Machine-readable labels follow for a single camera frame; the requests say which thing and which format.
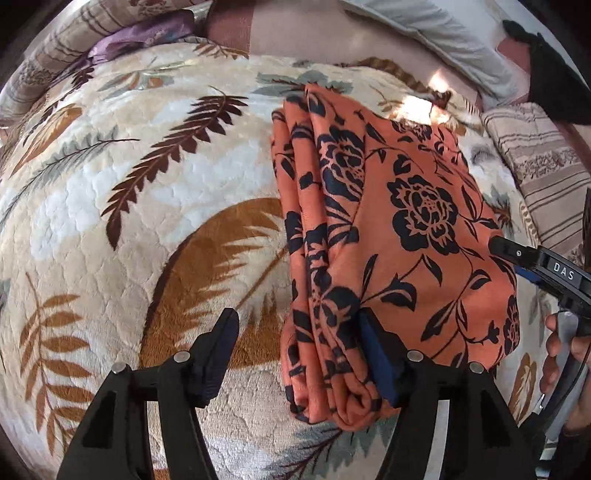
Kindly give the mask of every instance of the bedsheet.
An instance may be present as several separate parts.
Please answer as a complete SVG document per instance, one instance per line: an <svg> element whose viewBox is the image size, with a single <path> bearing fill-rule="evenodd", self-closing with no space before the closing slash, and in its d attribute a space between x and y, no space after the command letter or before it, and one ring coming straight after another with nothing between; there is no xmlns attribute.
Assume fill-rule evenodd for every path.
<svg viewBox="0 0 591 480"><path fill-rule="evenodd" d="M511 174L460 96L444 111L385 72L205 42L73 73L0 150L0 423L40 478L55 477L114 362L159 364L226 306L239 312L239 340L219 396L197 412L220 478L375 477L395 418L357 433L309 426L290 417L282 387L291 284L271 112L309 82L387 118L445 123L505 233L536 241ZM496 374L521 420L537 395L551 306L524 282L517 297L521 343ZM509 328L505 341L516 335ZM164 479L154 405L149 420Z"/></svg>

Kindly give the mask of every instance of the folded cloth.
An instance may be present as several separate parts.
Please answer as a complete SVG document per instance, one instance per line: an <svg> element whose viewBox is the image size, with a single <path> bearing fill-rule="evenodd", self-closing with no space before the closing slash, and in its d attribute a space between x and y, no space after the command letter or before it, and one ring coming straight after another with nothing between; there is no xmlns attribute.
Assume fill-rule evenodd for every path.
<svg viewBox="0 0 591 480"><path fill-rule="evenodd" d="M103 38L90 49L88 58L92 64L102 63L139 48L171 43L191 35L194 22L194 15L190 10L158 15Z"/></svg>
<svg viewBox="0 0 591 480"><path fill-rule="evenodd" d="M448 129L390 121L318 85L273 112L272 158L293 300L281 334L291 412L343 430L393 412L359 347L358 314L446 365L519 342L502 235Z"/></svg>
<svg viewBox="0 0 591 480"><path fill-rule="evenodd" d="M482 122L513 172L541 244L581 265L591 175L575 150L535 103L495 108Z"/></svg>

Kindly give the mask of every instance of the pink fabric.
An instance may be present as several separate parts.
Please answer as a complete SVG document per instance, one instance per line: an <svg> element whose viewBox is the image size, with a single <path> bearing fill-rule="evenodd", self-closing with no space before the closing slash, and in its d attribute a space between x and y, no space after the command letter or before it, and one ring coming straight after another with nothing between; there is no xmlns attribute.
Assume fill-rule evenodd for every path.
<svg viewBox="0 0 591 480"><path fill-rule="evenodd" d="M530 46L513 40L511 37L505 37L496 47L498 53L509 60L509 68L513 72L513 77L517 81L518 94L511 102L512 105L520 105L528 101L530 96Z"/></svg>
<svg viewBox="0 0 591 480"><path fill-rule="evenodd" d="M504 57L515 63L521 70L531 75L530 46L527 43L518 42L511 37L505 37L496 48Z"/></svg>
<svg viewBox="0 0 591 480"><path fill-rule="evenodd" d="M190 10L177 10L123 28L100 40L88 53L93 64L113 60L138 48L170 43L193 33L194 16Z"/></svg>

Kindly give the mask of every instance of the purple fabric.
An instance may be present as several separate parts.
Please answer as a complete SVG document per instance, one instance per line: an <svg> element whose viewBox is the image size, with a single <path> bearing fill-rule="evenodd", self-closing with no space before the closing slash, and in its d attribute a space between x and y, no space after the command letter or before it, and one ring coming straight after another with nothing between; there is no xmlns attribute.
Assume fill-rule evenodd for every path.
<svg viewBox="0 0 591 480"><path fill-rule="evenodd" d="M190 10L177 10L123 28L103 38L88 52L91 63L101 63L139 48L171 43L193 33L194 16Z"/></svg>

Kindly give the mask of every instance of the finger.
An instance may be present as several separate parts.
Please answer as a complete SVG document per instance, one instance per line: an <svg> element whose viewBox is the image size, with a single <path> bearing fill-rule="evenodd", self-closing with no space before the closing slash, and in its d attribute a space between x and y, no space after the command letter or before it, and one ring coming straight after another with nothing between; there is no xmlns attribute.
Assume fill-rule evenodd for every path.
<svg viewBox="0 0 591 480"><path fill-rule="evenodd" d="M591 337L573 338L573 341L570 344L570 351L573 354L573 357L575 357L579 362L582 362L590 343ZM587 359L587 364L591 364L591 355L590 358Z"/></svg>
<svg viewBox="0 0 591 480"><path fill-rule="evenodd" d="M548 382L548 380L546 380L545 377L542 377L542 379L540 380L540 391L542 393L550 393L552 391L552 389L554 388L554 384L551 384L550 382Z"/></svg>
<svg viewBox="0 0 591 480"><path fill-rule="evenodd" d="M560 353L561 350L562 342L560 341L558 333L554 332L552 335L548 337L548 340L546 340L546 351L548 352L548 355L556 356Z"/></svg>
<svg viewBox="0 0 591 480"><path fill-rule="evenodd" d="M548 330L552 330L553 332L555 332L557 329L557 325L558 325L558 316L555 313L553 313L552 315L548 315L546 317L545 323L546 323L546 328Z"/></svg>
<svg viewBox="0 0 591 480"><path fill-rule="evenodd" d="M558 363L556 363L556 357L546 357L544 365L542 366L542 378L544 378L550 385L554 385L559 376L560 369L558 368Z"/></svg>

